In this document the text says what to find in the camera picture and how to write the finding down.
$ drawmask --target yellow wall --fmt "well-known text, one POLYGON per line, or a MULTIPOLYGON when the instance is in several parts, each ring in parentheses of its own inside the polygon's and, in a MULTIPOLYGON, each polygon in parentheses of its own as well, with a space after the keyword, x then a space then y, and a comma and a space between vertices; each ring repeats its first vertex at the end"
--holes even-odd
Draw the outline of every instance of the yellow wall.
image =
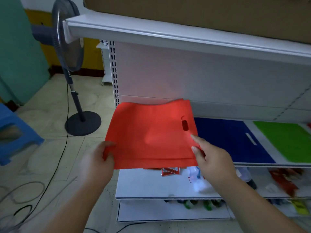
MULTIPOLYGON (((32 24, 43 24, 45 26, 52 26, 52 14, 45 11, 25 10, 28 15, 29 22, 32 24)), ((98 39, 84 38, 84 61, 82 68, 103 70, 103 61, 101 58, 100 49, 96 48, 99 43, 98 39)), ((41 44, 46 60, 49 65, 60 66, 60 62, 55 53, 54 47, 41 44)))

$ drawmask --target dark baseboard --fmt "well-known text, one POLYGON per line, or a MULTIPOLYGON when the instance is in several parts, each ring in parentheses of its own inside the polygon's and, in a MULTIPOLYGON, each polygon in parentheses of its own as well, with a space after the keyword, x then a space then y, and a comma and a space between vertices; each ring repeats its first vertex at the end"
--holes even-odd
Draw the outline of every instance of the dark baseboard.
MULTIPOLYGON (((64 73, 62 67, 57 66, 57 65, 52 65, 48 69, 48 71, 50 73, 50 77, 53 77, 55 74, 63 74, 64 73)), ((71 72, 71 74, 72 75, 98 77, 98 78, 102 78, 105 75, 103 70, 92 70, 92 69, 85 69, 85 68, 82 68, 76 72, 71 72)))
POLYGON ((8 107, 12 112, 15 112, 19 108, 19 106, 15 104, 15 102, 12 100, 10 100, 7 103, 4 103, 4 105, 8 107))

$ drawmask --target fan base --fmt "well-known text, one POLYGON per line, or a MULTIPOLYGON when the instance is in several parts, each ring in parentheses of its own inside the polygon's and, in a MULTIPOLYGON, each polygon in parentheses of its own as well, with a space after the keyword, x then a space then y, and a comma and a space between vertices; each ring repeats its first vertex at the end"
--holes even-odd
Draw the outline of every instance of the fan base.
POLYGON ((79 114, 72 115, 65 123, 66 131, 73 136, 85 136, 95 132, 101 125, 100 116, 91 111, 84 111, 85 121, 80 120, 79 114))

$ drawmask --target brown cardboard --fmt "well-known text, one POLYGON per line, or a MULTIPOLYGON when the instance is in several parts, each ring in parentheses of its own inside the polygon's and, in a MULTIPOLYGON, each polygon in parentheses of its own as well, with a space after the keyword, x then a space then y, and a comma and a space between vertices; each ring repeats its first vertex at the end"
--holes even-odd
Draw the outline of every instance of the brown cardboard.
POLYGON ((94 11, 311 43, 311 0, 84 0, 94 11))

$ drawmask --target red non-woven bag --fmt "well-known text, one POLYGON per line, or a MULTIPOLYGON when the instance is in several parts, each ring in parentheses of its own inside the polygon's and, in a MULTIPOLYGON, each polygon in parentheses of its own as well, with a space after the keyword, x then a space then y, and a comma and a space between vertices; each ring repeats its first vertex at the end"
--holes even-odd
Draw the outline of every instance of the red non-woven bag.
POLYGON ((197 135, 189 100, 164 105, 119 104, 113 114, 106 141, 114 141, 115 169, 161 168, 197 165, 191 146, 197 135))

